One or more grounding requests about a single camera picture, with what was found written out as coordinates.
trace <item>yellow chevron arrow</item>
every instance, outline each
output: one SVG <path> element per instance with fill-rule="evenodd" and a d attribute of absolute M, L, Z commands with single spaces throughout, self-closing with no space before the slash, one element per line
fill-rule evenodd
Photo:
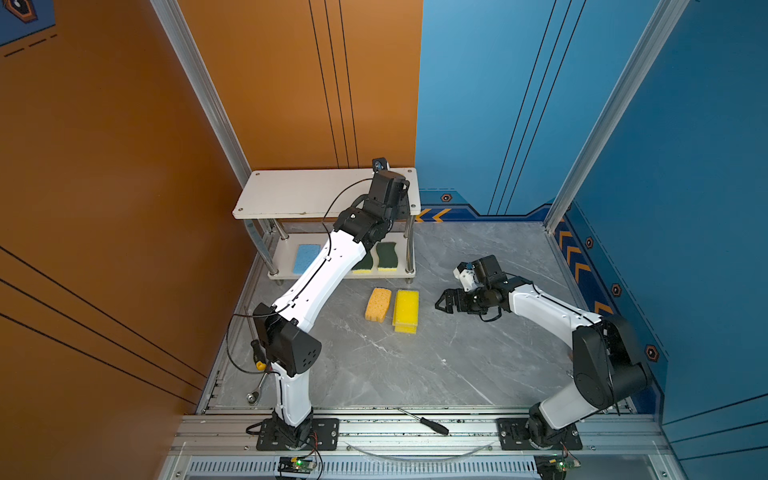
<path fill-rule="evenodd" d="M 563 237 L 573 237 L 574 235 L 571 232 L 567 232 L 566 230 L 563 230 L 560 232 L 560 250 L 563 250 Z"/>
<path fill-rule="evenodd" d="M 430 210 L 431 210 L 431 208 L 425 208 L 425 209 L 423 210 L 423 212 L 421 212 L 420 214 L 416 215 L 416 221 L 417 221 L 417 222 L 423 222 L 424 220 L 422 220 L 422 215 L 423 215 L 423 214 L 426 214 L 426 213 L 427 213 L 427 212 L 429 212 Z"/>
<path fill-rule="evenodd" d="M 568 247 L 566 251 L 568 252 L 566 262 L 568 262 L 568 266 L 571 266 L 571 253 L 581 253 L 581 250 L 579 250 L 577 247 Z"/>
<path fill-rule="evenodd" d="M 594 303 L 594 312 L 595 313 L 600 313 L 600 310 L 604 310 L 604 311 L 610 313 L 611 315 L 614 314 L 614 309 L 610 308 L 605 303 L 595 302 Z"/>
<path fill-rule="evenodd" d="M 576 262 L 576 271 L 574 272 L 574 277 L 576 277 L 576 283 L 578 283 L 578 273 L 580 270 L 586 270 L 588 272 L 592 271 L 589 265 L 584 265 L 583 263 Z"/>
<path fill-rule="evenodd" d="M 442 212 L 440 212 L 439 214 L 436 214 L 434 217 L 432 217 L 432 219 L 433 219 L 435 222 L 442 222 L 442 218 L 440 218 L 440 217 L 442 217 L 443 215 L 445 215 L 445 214 L 446 214 L 446 213 L 448 213 L 449 211 L 451 211 L 451 209 L 450 209 L 450 208 L 446 208 L 445 210 L 443 210 L 443 211 L 442 211 Z"/>

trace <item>robotic arm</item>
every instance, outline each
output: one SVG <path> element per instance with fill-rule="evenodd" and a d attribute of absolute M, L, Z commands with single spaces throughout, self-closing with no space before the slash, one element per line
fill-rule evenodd
<path fill-rule="evenodd" d="M 384 238 L 395 220 L 409 215 L 410 183 L 390 171 L 383 158 L 373 165 L 368 194 L 339 215 L 328 242 L 306 272 L 272 306 L 261 303 L 253 311 L 265 360 L 279 374 L 273 421 L 286 443 L 297 448 L 306 444 L 312 428 L 308 370 L 322 348 L 308 332 L 342 278 Z"/>
<path fill-rule="evenodd" d="M 463 289 L 443 292 L 438 310 L 453 313 L 455 307 L 484 322 L 497 320 L 505 310 L 533 320 L 573 349 L 573 381 L 530 409 L 528 434 L 537 446 L 557 445 L 569 425 L 650 385 L 650 370 L 625 318 L 584 311 L 521 276 L 508 278 L 493 255 L 460 263 L 454 276 Z M 494 306 L 496 316 L 483 319 Z"/>

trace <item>stack of yellow sponges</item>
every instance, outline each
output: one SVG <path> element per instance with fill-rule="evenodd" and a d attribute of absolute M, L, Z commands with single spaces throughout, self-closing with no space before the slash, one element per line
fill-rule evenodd
<path fill-rule="evenodd" d="M 389 301 L 392 299 L 392 291 L 386 288 L 375 288 L 368 300 L 366 308 L 366 320 L 372 322 L 384 322 L 384 317 L 389 310 Z"/>
<path fill-rule="evenodd" d="M 419 324 L 419 292 L 398 290 L 395 298 L 395 317 L 392 321 L 399 333 L 416 333 Z"/>

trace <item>brown wall panel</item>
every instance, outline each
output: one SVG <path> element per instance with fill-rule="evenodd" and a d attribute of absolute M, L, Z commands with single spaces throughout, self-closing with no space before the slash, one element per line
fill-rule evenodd
<path fill-rule="evenodd" d="M 414 164 L 421 0 L 180 4 L 251 167 Z"/>
<path fill-rule="evenodd" d="M 190 401 L 0 318 L 0 464 L 9 478 L 153 478 L 199 399 L 253 245 L 230 214 L 237 179 L 150 3 L 55 12 L 54 38 L 0 57 L 0 246 L 189 366 L 1 250 L 5 282 L 168 372 L 5 284 L 0 313 Z"/>

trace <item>black and yellow screwdriver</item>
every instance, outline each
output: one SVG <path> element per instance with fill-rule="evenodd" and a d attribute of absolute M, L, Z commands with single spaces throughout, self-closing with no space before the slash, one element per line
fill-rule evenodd
<path fill-rule="evenodd" d="M 417 420 L 419 420 L 419 422 L 420 422 L 422 425 L 426 425 L 426 426 L 428 426 L 428 427 L 429 427 L 430 429 L 432 429 L 432 431 L 433 431 L 433 432 L 435 432 L 435 433 L 439 433 L 440 435 L 448 435 L 448 434 L 449 434 L 449 431 L 448 431 L 448 429 L 447 429 L 445 426 L 443 426 L 443 425 L 440 425 L 440 424 L 439 424 L 439 423 L 437 423 L 437 422 L 433 422 L 432 420 L 428 420 L 428 419 L 425 419 L 424 417 L 420 417 L 420 416 L 417 416 L 417 415 L 413 415 L 411 412 L 406 412 L 405 410 L 403 410 L 403 409 L 401 409 L 401 408 L 399 408 L 399 407 L 395 407 L 395 408 L 397 408 L 397 409 L 398 409 L 400 412 L 403 412 L 403 413 L 405 413 L 406 415 L 410 415 L 410 416 L 411 416 L 411 417 L 413 417 L 414 419 L 417 419 Z"/>

